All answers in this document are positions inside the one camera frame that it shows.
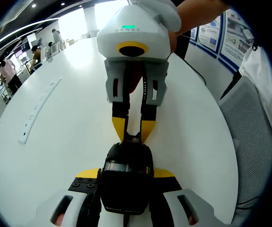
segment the text logo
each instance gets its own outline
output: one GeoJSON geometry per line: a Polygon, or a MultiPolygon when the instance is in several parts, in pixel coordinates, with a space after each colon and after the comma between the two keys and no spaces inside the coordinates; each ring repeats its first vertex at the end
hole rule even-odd
{"type": "Polygon", "coordinates": [[[134,32],[134,31],[140,31],[140,28],[121,28],[121,29],[116,29],[115,32],[134,32]]]}

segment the white table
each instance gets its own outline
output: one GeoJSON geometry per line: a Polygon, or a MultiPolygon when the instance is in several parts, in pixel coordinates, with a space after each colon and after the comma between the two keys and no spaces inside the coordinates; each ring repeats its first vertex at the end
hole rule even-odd
{"type": "MultiPolygon", "coordinates": [[[[237,201],[237,161],[224,117],[201,79],[176,55],[169,58],[167,92],[146,144],[155,167],[173,172],[230,223],[237,201]]],[[[104,57],[95,38],[78,42],[44,64],[13,96],[0,120],[0,211],[10,224],[34,218],[36,208],[68,189],[85,169],[103,167],[119,138],[106,100],[104,57]],[[51,82],[62,77],[41,109],[25,145],[26,118],[51,82]]],[[[131,95],[128,131],[140,126],[142,85],[131,95]]],[[[101,213],[99,226],[122,226],[123,216],[101,213]]],[[[150,213],[130,226],[151,226],[150,213]]]]}

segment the black circular opening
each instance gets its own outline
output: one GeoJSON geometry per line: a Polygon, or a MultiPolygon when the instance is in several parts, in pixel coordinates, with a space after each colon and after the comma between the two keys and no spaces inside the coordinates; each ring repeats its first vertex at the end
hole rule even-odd
{"type": "Polygon", "coordinates": [[[144,50],[137,46],[125,46],[120,48],[119,52],[128,57],[138,57],[144,54],[144,50]]]}

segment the yellow ring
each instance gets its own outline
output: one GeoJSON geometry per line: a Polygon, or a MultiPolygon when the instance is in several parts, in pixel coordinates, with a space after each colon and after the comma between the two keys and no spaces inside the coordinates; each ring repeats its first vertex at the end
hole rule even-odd
{"type": "Polygon", "coordinates": [[[144,50],[143,54],[145,54],[149,50],[149,48],[146,45],[142,44],[142,43],[138,43],[138,42],[135,42],[135,41],[127,41],[127,42],[123,42],[123,43],[118,44],[117,45],[117,51],[120,53],[120,49],[123,48],[123,47],[127,47],[127,46],[139,47],[139,48],[144,50]]]}

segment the window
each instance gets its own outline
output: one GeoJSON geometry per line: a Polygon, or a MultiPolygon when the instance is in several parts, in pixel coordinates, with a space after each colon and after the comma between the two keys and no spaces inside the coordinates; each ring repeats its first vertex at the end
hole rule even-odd
{"type": "Polygon", "coordinates": [[[64,40],[80,39],[88,32],[83,9],[68,13],[58,20],[59,29],[64,40]]]}
{"type": "Polygon", "coordinates": [[[103,2],[95,5],[95,17],[97,23],[97,29],[101,30],[107,22],[121,9],[123,6],[127,6],[127,0],[117,0],[103,2]]]}

